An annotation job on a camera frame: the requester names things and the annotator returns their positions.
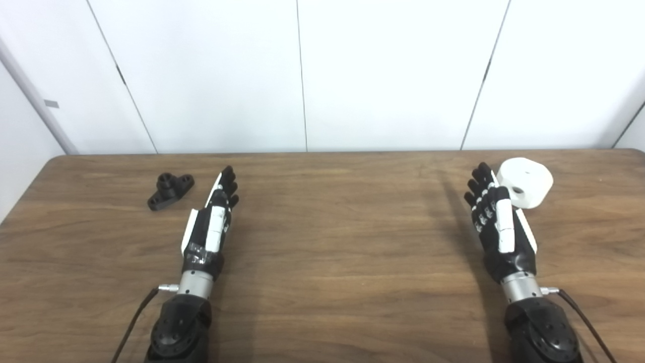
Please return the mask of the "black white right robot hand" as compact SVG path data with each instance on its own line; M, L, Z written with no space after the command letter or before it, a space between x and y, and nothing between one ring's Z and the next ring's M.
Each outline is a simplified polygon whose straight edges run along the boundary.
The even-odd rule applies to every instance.
M537 244L522 209L512 205L509 189L490 166L472 171L465 201L484 251L484 267L497 283L516 273L537 274Z

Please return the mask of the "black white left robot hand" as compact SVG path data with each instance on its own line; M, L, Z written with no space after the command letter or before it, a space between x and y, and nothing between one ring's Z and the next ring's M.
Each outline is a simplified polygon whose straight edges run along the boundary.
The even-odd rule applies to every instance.
M223 271L223 247L239 202L238 184L231 165L221 170L205 206L191 209L181 243L182 272L205 273L216 281Z

